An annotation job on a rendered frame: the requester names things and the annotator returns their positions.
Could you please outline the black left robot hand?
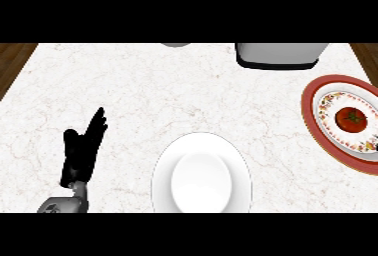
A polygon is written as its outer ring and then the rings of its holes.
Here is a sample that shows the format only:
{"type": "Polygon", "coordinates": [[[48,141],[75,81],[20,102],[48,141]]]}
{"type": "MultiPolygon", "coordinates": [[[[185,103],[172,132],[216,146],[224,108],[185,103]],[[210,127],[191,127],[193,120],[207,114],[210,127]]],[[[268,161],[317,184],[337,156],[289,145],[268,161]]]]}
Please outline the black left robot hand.
{"type": "Polygon", "coordinates": [[[108,129],[106,110],[100,108],[85,134],[75,129],[64,132],[66,162],[60,185],[70,187],[77,181],[88,183],[92,178],[98,150],[108,129]]]}

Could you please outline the plain white plate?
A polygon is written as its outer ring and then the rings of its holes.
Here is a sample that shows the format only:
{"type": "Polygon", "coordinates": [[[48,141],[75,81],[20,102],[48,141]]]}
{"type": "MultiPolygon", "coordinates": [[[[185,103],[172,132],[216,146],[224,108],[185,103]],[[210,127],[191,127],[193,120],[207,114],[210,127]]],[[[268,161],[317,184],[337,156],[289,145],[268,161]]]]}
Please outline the plain white plate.
{"type": "Polygon", "coordinates": [[[157,212],[247,212],[252,175],[233,143],[212,133],[191,133],[166,148],[153,175],[157,212]]]}

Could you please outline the floral rimmed white plate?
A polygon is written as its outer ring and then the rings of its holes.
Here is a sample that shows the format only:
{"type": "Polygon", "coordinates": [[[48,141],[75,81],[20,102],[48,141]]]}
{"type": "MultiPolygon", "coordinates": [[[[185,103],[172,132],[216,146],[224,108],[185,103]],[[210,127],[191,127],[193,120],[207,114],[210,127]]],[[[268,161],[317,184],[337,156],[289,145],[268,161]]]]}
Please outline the floral rimmed white plate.
{"type": "Polygon", "coordinates": [[[312,104],[317,123],[331,143],[357,158],[378,162],[378,96],[354,84],[330,83],[318,89],[312,104]],[[357,108],[367,117],[368,125],[359,133],[337,125],[336,116],[346,107],[357,108]]]}

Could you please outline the red tomato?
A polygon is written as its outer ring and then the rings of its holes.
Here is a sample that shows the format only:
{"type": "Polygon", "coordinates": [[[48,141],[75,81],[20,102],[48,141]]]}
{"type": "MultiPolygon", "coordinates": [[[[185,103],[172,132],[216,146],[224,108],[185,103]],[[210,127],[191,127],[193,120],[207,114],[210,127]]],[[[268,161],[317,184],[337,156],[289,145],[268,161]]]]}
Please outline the red tomato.
{"type": "Polygon", "coordinates": [[[336,114],[336,123],[343,131],[359,133],[367,129],[368,118],[358,108],[345,107],[336,114]]]}

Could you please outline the red round placemat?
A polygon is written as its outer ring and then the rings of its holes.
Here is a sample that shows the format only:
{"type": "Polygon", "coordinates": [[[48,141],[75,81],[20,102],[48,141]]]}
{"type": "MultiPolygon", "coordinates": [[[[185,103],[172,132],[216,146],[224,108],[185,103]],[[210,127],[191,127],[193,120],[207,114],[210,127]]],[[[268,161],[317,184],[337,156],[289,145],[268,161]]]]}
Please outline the red round placemat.
{"type": "Polygon", "coordinates": [[[378,162],[362,160],[352,156],[327,138],[323,129],[317,122],[315,117],[315,95],[318,91],[328,85],[334,83],[346,83],[352,89],[361,89],[362,92],[370,92],[376,97],[378,97],[378,88],[362,81],[346,75],[326,75],[317,78],[308,85],[302,95],[302,115],[305,123],[317,140],[320,146],[327,151],[327,153],[337,159],[352,169],[378,176],[378,162]]]}

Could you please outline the white and black appliance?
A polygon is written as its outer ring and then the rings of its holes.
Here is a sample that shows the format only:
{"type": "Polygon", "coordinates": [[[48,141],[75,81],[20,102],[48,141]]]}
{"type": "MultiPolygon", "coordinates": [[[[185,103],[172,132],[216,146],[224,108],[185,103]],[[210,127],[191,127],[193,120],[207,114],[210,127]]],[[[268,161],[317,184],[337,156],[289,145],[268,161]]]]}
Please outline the white and black appliance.
{"type": "Polygon", "coordinates": [[[237,43],[237,62],[262,70],[308,70],[320,62],[328,43],[237,43]]]}

